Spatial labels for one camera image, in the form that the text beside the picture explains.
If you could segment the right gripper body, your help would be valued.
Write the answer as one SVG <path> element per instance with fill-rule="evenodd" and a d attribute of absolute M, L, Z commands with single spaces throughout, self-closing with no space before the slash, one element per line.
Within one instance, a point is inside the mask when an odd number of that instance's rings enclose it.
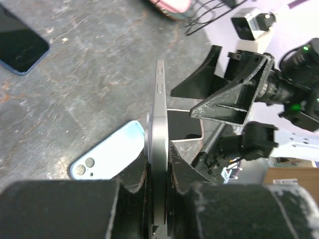
<path fill-rule="evenodd" d="M 301 129 L 318 131 L 319 40 L 313 38 L 288 51 L 278 66 L 271 69 L 255 102 L 283 105 L 280 118 Z"/>

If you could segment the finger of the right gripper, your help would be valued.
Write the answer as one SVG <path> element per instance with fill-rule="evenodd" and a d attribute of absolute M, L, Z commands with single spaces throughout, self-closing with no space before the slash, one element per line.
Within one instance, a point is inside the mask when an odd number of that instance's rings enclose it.
<path fill-rule="evenodd" d="M 190 110 L 192 118 L 242 126 L 274 65 L 269 53 L 229 53 L 228 84 Z"/>
<path fill-rule="evenodd" d="M 170 95 L 177 98 L 204 100 L 225 87 L 228 81 L 215 75 L 221 49 L 221 46 L 212 45 L 201 66 L 174 87 Z"/>

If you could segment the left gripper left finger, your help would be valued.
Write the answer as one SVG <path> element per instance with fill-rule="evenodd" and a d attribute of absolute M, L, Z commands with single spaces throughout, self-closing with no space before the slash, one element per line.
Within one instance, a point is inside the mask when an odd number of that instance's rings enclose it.
<path fill-rule="evenodd" d="M 148 166 L 146 159 L 136 159 L 112 179 L 120 180 L 129 192 L 135 194 L 147 180 Z"/>

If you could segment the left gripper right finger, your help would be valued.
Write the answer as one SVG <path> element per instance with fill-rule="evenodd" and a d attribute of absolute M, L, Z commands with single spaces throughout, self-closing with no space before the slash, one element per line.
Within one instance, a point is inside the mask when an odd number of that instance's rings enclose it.
<path fill-rule="evenodd" d="M 180 155 L 173 142 L 169 142 L 168 162 L 170 165 L 171 182 L 179 194 L 188 192 L 195 183 L 216 186 L 217 184 L 203 177 L 195 168 L 187 163 Z"/>

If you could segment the light blue phone case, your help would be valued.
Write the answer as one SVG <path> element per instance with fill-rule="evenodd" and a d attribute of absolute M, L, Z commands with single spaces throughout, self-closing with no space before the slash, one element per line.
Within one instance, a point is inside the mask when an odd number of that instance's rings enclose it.
<path fill-rule="evenodd" d="M 144 148 L 145 131 L 132 120 L 70 166 L 75 180 L 109 180 L 131 164 Z"/>

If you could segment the black phone with stand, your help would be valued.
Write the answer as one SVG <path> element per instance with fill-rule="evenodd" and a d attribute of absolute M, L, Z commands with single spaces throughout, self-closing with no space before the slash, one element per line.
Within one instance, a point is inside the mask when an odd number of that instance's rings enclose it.
<path fill-rule="evenodd" d="M 154 98 L 147 115 L 145 129 L 145 156 L 151 165 L 153 225 L 166 222 L 166 180 L 168 172 L 168 119 L 166 104 L 164 61 L 156 65 Z"/>

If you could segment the pink phone case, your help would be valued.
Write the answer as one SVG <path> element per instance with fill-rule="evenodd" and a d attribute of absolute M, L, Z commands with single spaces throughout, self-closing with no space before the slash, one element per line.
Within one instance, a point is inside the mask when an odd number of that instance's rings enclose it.
<path fill-rule="evenodd" d="M 169 140 L 173 142 L 194 141 L 203 139 L 203 126 L 198 119 L 169 120 Z"/>

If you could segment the dark green phone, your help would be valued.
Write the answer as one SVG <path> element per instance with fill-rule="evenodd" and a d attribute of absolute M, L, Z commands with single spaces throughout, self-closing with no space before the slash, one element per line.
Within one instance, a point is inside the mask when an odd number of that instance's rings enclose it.
<path fill-rule="evenodd" d="M 173 142 L 209 139 L 216 130 L 205 131 L 203 120 L 191 118 L 189 110 L 180 109 L 167 109 L 166 125 L 160 128 L 167 139 Z"/>

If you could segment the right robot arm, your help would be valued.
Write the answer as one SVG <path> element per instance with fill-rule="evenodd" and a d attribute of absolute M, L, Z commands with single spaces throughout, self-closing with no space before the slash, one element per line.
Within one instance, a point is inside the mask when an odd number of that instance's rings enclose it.
<path fill-rule="evenodd" d="M 214 183 L 227 183 L 229 165 L 268 157 L 318 160 L 319 141 L 272 124 L 248 121 L 254 103 L 282 105 L 279 117 L 315 132 L 319 128 L 319 40 L 290 50 L 274 67 L 269 53 L 229 53 L 225 75 L 215 74 L 221 47 L 213 45 L 202 65 L 171 91 L 172 97 L 198 99 L 189 115 L 218 122 L 216 131 L 192 161 Z"/>

